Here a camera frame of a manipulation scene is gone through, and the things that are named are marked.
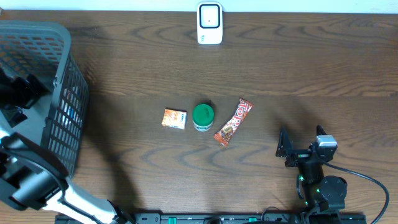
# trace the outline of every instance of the white plastic casing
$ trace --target white plastic casing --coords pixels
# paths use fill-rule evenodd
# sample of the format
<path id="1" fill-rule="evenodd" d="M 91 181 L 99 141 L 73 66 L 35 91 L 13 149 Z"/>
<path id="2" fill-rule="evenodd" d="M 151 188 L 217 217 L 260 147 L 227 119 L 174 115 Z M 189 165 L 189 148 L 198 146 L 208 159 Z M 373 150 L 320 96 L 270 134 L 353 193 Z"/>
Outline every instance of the white plastic casing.
<path id="1" fill-rule="evenodd" d="M 67 178 L 69 187 L 65 192 L 65 200 L 76 209 L 79 209 L 89 215 L 94 216 L 101 223 L 112 223 L 116 215 L 111 203 L 105 199 L 99 199 L 92 196 Z M 47 201 L 44 210 L 55 211 L 67 215 L 84 224 L 96 224 L 91 219 L 80 215 L 69 207 L 62 205 L 58 200 L 61 198 L 62 192 L 59 191 Z"/>
<path id="2" fill-rule="evenodd" d="M 218 2 L 198 5 L 198 43 L 219 44 L 223 40 L 223 8 Z"/>

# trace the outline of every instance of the wood grain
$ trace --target wood grain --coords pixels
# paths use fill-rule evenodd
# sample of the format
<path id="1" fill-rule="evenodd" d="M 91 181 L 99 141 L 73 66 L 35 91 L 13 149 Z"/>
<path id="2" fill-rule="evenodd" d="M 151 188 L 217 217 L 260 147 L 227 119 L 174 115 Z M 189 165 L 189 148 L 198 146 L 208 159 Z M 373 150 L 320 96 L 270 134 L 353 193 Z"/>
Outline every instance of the wood grain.
<path id="1" fill-rule="evenodd" d="M 74 181 L 129 208 L 261 212 L 303 206 L 296 169 L 275 157 L 279 128 L 306 147 L 322 124 L 339 143 L 333 164 L 380 180 L 391 194 L 380 223 L 398 220 L 398 16 L 225 13 L 223 43 L 196 42 L 191 12 L 5 11 L 1 19 L 55 21 L 90 84 Z M 213 135 L 242 96 L 254 103 L 229 147 Z M 194 130 L 210 101 L 214 127 Z M 160 125 L 164 108 L 188 111 L 186 130 Z M 347 212 L 370 223 L 376 185 L 348 181 Z M 54 213 L 0 206 L 0 223 L 52 223 Z"/>

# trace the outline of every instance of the green jar lid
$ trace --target green jar lid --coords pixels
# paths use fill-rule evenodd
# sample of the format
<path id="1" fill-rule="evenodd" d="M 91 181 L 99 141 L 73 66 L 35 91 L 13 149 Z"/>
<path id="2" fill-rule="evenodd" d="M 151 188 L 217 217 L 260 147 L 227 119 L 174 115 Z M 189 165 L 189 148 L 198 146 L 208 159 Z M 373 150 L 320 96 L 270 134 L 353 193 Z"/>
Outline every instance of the green jar lid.
<path id="1" fill-rule="evenodd" d="M 214 111 L 211 106 L 201 104 L 195 107 L 192 113 L 193 122 L 199 126 L 208 126 L 214 120 Z"/>

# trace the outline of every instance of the black cable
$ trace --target black cable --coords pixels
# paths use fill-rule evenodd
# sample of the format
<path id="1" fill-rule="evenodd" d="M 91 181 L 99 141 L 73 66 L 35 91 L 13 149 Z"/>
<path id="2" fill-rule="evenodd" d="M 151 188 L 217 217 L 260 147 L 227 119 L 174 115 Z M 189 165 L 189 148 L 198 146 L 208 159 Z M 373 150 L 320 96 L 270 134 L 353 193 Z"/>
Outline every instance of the black cable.
<path id="1" fill-rule="evenodd" d="M 301 194 L 301 190 L 300 190 L 300 174 L 297 174 L 297 178 L 296 178 L 296 191 L 297 191 L 298 197 L 300 199 L 304 199 L 303 195 Z"/>
<path id="2" fill-rule="evenodd" d="M 270 208 L 274 208 L 274 209 L 280 211 L 279 208 L 277 208 L 277 207 L 275 207 L 275 206 L 270 206 L 270 207 L 266 208 L 266 209 L 264 210 L 264 212 L 261 214 L 261 221 L 265 221 L 265 220 L 264 220 L 264 215 L 267 213 L 267 211 L 268 211 Z M 282 215 L 282 217 L 283 217 L 287 222 L 289 222 L 289 219 L 286 218 L 286 216 L 285 216 L 284 214 L 281 213 L 281 215 Z"/>
<path id="3" fill-rule="evenodd" d="M 48 173 L 48 175 L 51 176 L 51 178 L 53 178 L 53 180 L 55 181 L 55 183 L 58 185 L 59 189 L 62 192 L 61 197 L 58 199 L 58 202 L 60 202 L 62 205 L 70 208 L 71 210 L 73 210 L 74 212 L 77 212 L 80 215 L 83 215 L 86 218 L 89 218 L 91 221 L 95 222 L 95 223 L 101 223 L 99 220 L 97 220 L 95 218 L 94 215 L 89 215 L 85 212 L 80 211 L 79 209 L 75 208 L 73 205 L 70 205 L 68 202 L 65 201 L 65 194 L 66 194 L 66 189 L 63 187 L 63 185 L 61 184 L 61 182 L 58 180 L 57 176 L 55 174 L 53 174 L 51 171 L 49 171 L 47 168 L 45 168 L 44 166 L 38 164 L 37 162 L 33 161 L 32 159 L 29 159 L 28 157 L 25 156 L 21 156 L 18 155 L 16 153 L 13 153 L 11 151 L 5 150 L 4 148 L 2 148 L 2 146 L 0 145 L 0 152 L 3 152 L 5 154 L 8 154 L 10 156 L 14 156 L 17 159 L 22 158 L 23 160 L 25 160 L 26 162 L 31 163 L 33 166 L 36 166 L 40 169 L 42 169 L 44 172 Z"/>
<path id="4" fill-rule="evenodd" d="M 331 168 L 334 168 L 334 169 L 337 169 L 337 170 L 340 170 L 340 171 L 343 171 L 343 172 L 347 172 L 347 173 L 349 173 L 349 174 L 357 175 L 358 177 L 362 177 L 362 178 L 364 178 L 364 179 L 366 179 L 366 180 L 370 180 L 371 182 L 373 182 L 373 183 L 377 184 L 378 186 L 380 186 L 381 189 L 383 189 L 383 191 L 384 191 L 384 193 L 385 193 L 385 195 L 386 195 L 386 201 L 384 202 L 384 206 L 383 206 L 383 208 L 381 209 L 380 213 L 379 213 L 379 214 L 377 215 L 377 217 L 371 222 L 371 224 L 377 223 L 377 222 L 380 220 L 380 218 L 383 216 L 384 212 L 386 211 L 386 209 L 387 209 L 387 207 L 388 207 L 388 203 L 389 203 L 389 201 L 390 201 L 390 195 L 389 195 L 389 193 L 388 193 L 387 188 L 386 188 L 382 183 L 380 183 L 379 181 L 373 179 L 372 177 L 369 177 L 369 176 L 364 175 L 364 174 L 360 174 L 359 172 L 355 172 L 355 171 L 352 171 L 352 170 L 349 170 L 349 169 L 345 169 L 345 168 L 341 168 L 341 167 L 338 167 L 338 166 L 331 165 L 331 164 L 325 162 L 324 160 L 322 160 L 321 158 L 319 158 L 319 156 L 318 156 L 318 154 L 317 154 L 316 152 L 314 152 L 314 154 L 315 154 L 315 157 L 318 159 L 318 161 L 319 161 L 320 163 L 322 163 L 323 165 L 326 165 L 326 166 L 328 166 L 328 167 L 331 167 Z"/>

